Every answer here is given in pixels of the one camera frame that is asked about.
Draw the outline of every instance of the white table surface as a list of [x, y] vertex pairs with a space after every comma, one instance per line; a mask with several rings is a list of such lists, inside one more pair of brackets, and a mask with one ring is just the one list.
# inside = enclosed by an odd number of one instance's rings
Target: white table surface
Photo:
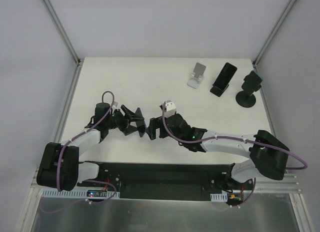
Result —
[[[187, 81], [199, 62], [206, 66], [204, 81], [198, 89]], [[229, 88], [219, 98], [210, 93], [212, 84], [226, 62], [237, 67]], [[94, 115], [104, 91], [115, 94], [118, 107], [124, 104], [131, 111], [140, 107], [146, 125], [152, 117], [161, 116], [159, 106], [171, 100], [187, 123], [228, 134], [255, 134], [259, 129], [270, 131], [267, 115], [259, 92], [256, 104], [243, 108], [235, 96], [241, 91], [244, 77], [253, 69], [249, 59], [212, 58], [104, 58], [86, 57], [70, 107], [62, 140], [81, 132]], [[105, 102], [111, 102], [106, 95]], [[246, 158], [221, 152], [191, 152], [170, 137], [151, 141], [138, 132], [124, 136], [119, 129], [91, 147], [80, 161], [167, 164], [231, 164]]]

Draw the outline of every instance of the white wall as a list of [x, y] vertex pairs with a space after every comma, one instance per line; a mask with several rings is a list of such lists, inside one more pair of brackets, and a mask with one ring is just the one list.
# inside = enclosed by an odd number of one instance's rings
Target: white wall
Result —
[[298, 178], [316, 231], [320, 231], [319, 5], [320, 0], [299, 0], [258, 65], [277, 136], [309, 164]]
[[51, 0], [79, 57], [254, 59], [288, 0]]
[[40, 0], [0, 0], [0, 231], [15, 231], [75, 65]]

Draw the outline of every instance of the purple cable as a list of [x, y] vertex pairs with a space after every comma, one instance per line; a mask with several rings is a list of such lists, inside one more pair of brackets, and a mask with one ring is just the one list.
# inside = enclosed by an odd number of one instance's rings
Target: purple cable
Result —
[[[204, 139], [200, 139], [200, 140], [195, 140], [195, 141], [185, 141], [185, 140], [181, 140], [179, 139], [178, 137], [176, 137], [170, 130], [169, 128], [167, 127], [167, 124], [166, 124], [166, 118], [165, 118], [165, 109], [166, 109], [166, 103], [163, 103], [162, 105], [162, 122], [163, 122], [163, 126], [166, 130], [166, 132], [173, 138], [175, 139], [176, 141], [179, 141], [181, 143], [185, 143], [185, 144], [194, 144], [194, 143], [200, 143], [200, 142], [203, 142], [203, 141], [208, 141], [208, 140], [212, 140], [212, 139], [229, 139], [229, 140], [235, 140], [235, 141], [243, 141], [242, 138], [238, 138], [238, 137], [233, 137], [233, 136], [212, 136], [212, 137], [208, 137], [208, 138], [204, 138]], [[281, 147], [277, 147], [277, 146], [272, 146], [272, 145], [269, 145], [269, 144], [265, 144], [265, 143], [261, 143], [261, 142], [258, 142], [258, 141], [252, 141], [252, 140], [246, 140], [245, 142], [248, 142], [248, 143], [252, 143], [252, 144], [256, 144], [256, 145], [259, 145], [259, 146], [263, 146], [263, 147], [267, 147], [267, 148], [271, 148], [271, 149], [274, 149], [274, 150], [277, 150], [277, 151], [281, 151], [283, 153], [286, 153], [287, 155], [289, 156], [292, 156], [293, 158], [295, 158], [296, 160], [300, 161], [303, 166], [302, 167], [286, 167], [286, 169], [288, 170], [304, 170], [306, 168], [308, 168], [308, 164], [302, 159], [300, 158], [299, 156], [295, 155], [294, 153], [290, 152], [290, 151], [287, 151]]]
[[58, 191], [60, 192], [61, 191], [61, 188], [60, 188], [60, 170], [61, 170], [61, 161], [62, 161], [62, 157], [64, 155], [64, 152], [66, 150], [66, 147], [74, 140], [78, 139], [80, 136], [83, 136], [84, 134], [86, 134], [87, 132], [93, 130], [98, 124], [100, 124], [101, 121], [104, 120], [104, 118], [111, 112], [112, 110], [112, 106], [114, 105], [114, 102], [115, 102], [115, 98], [114, 98], [114, 94], [111, 92], [111, 91], [105, 91], [103, 94], [102, 94], [102, 102], [104, 102], [104, 95], [106, 93], [110, 93], [111, 96], [112, 96], [112, 102], [110, 104], [110, 108], [108, 109], [108, 111], [105, 113], [104, 116], [102, 116], [102, 118], [97, 122], [95, 123], [91, 128], [89, 128], [87, 131], [83, 131], [81, 132], [80, 134], [76, 135], [75, 137], [73, 137], [70, 141], [66, 142], [65, 145], [62, 147], [61, 149], [61, 152], [60, 152], [60, 155], [59, 155], [59, 159], [58, 159], [58, 165], [57, 165], [57, 170], [56, 170], [56, 188], [58, 189]]
[[[115, 187], [113, 184], [109, 183], [109, 182], [95, 181], [95, 180], [86, 180], [86, 182], [94, 182], [94, 183], [105, 184], [105, 185], [111, 186], [111, 187], [114, 189], [114, 193], [113, 193], [110, 197], [106, 198], [105, 200], [100, 201], [100, 202], [91, 201], [91, 203], [94, 204], [94, 205], [102, 204], [102, 203], [104, 203], [104, 202], [109, 201], [109, 200], [110, 200], [112, 197], [114, 197], [114, 196], [116, 195], [116, 193], [117, 193], [116, 187]], [[62, 207], [62, 208], [60, 208], [60, 209], [58, 209], [58, 210], [55, 210], [55, 211], [45, 211], [45, 210], [42, 208], [42, 202], [43, 202], [43, 201], [41, 201], [41, 202], [40, 202], [40, 205], [39, 205], [39, 209], [41, 210], [41, 212], [43, 212], [43, 213], [45, 213], [45, 214], [55, 214], [55, 213], [58, 213], [58, 212], [60, 212], [60, 211], [63, 211], [63, 210], [65, 210], [65, 209], [71, 207], [72, 205], [74, 205], [74, 204], [76, 204], [76, 203], [78, 203], [78, 202], [80, 202], [80, 201], [86, 201], [86, 200], [85, 200], [85, 199], [79, 199], [79, 200], [73, 201], [72, 203], [68, 204], [67, 206]]]

